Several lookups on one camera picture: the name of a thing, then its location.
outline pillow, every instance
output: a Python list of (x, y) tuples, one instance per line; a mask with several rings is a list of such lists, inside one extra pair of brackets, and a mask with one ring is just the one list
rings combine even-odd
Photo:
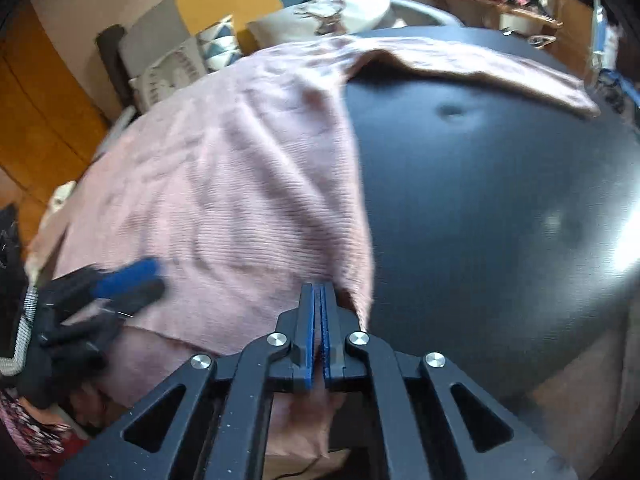
[(242, 57), (231, 15), (203, 30), (196, 38), (209, 72), (217, 72)]
[(260, 48), (372, 30), (389, 0), (309, 0), (248, 23)]
[(189, 38), (178, 48), (158, 59), (129, 83), (136, 94), (136, 105), (145, 113), (175, 91), (207, 75), (198, 44)]

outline clothing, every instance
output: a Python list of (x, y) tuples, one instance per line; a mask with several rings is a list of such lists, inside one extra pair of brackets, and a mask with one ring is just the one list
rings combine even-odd
[(167, 280), (114, 345), (102, 387), (116, 402), (136, 402), (194, 348), (229, 354), (265, 335), (304, 281), (332, 280), (366, 328), (372, 247), (341, 92), (374, 58), (599, 113), (572, 76), (427, 38), (282, 44), (176, 92), (88, 170), (66, 212), (56, 275), (156, 256)]
[(7, 393), (0, 390), (0, 420), (27, 457), (49, 457), (64, 451), (63, 440), (71, 428), (65, 424), (45, 426), (35, 420)]

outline cable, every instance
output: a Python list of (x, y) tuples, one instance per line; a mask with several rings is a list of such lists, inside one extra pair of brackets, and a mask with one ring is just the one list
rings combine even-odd
[(315, 466), (320, 461), (321, 458), (322, 458), (321, 456), (317, 456), (315, 459), (313, 459), (311, 464), (306, 466), (302, 471), (298, 471), (297, 473), (284, 473), (284, 475), (276, 476), (276, 478), (274, 478), (273, 480), (282, 480), (283, 478), (292, 478), (293, 476), (303, 475), (304, 473), (309, 471), (313, 466)]

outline patterned cushion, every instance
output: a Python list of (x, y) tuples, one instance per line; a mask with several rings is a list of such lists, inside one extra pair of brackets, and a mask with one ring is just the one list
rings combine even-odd
[(209, 72), (217, 72), (242, 57), (231, 14), (197, 34), (196, 38)]
[(138, 110), (146, 113), (156, 103), (206, 75), (196, 39), (189, 38), (129, 83), (134, 89)]

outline metal screw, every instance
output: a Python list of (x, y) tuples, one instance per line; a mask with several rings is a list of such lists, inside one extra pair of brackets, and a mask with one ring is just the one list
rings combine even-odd
[(369, 334), (366, 332), (352, 332), (349, 334), (349, 341), (358, 346), (366, 345), (369, 342)]
[(431, 352), (424, 357), (424, 361), (433, 368), (442, 368), (444, 363), (447, 360), (444, 358), (444, 355), (439, 354), (437, 352)]
[(271, 346), (284, 346), (287, 343), (287, 336), (280, 332), (274, 332), (267, 336), (267, 343)]
[(196, 370), (206, 370), (211, 366), (211, 357), (204, 354), (194, 355), (191, 358), (191, 366)]

